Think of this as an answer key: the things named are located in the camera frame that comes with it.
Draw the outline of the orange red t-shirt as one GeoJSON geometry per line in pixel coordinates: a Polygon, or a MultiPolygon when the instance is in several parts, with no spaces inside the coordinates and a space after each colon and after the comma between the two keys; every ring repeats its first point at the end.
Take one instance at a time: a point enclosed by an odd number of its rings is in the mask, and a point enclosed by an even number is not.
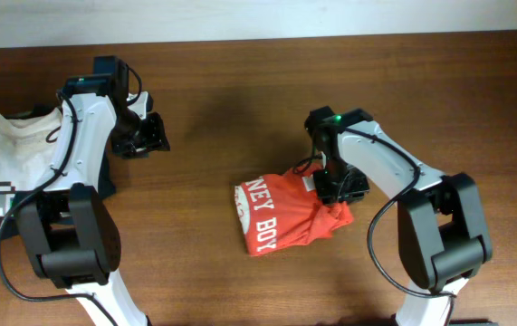
{"type": "Polygon", "coordinates": [[[345,203],[325,205],[318,198],[313,175],[319,163],[295,174],[265,174],[234,187],[234,201],[252,257],[331,238],[334,230],[353,222],[345,203]]]}

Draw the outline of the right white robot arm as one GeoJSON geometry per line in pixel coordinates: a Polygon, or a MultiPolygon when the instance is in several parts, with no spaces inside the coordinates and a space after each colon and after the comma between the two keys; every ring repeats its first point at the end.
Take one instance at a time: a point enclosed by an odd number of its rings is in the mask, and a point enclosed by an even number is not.
{"type": "Polygon", "coordinates": [[[405,294],[390,325],[450,325],[457,294],[493,256],[475,181],[431,168],[391,139],[362,109],[309,113],[304,128],[322,169],[314,186],[325,205],[360,201],[373,183],[387,197],[367,231],[369,257],[379,273],[405,294]],[[380,264],[373,235],[381,217],[397,210],[397,246],[409,285],[380,264]]]}

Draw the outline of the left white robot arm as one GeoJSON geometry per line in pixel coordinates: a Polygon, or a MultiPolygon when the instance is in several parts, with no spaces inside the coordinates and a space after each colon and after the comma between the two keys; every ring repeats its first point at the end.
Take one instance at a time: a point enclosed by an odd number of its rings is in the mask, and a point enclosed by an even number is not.
{"type": "Polygon", "coordinates": [[[14,218],[34,273],[77,299],[97,325],[148,325],[120,275],[120,233],[99,196],[106,149],[121,158],[168,151],[163,120],[129,76],[70,78],[58,96],[62,124],[51,166],[34,190],[20,192],[14,218]]]}

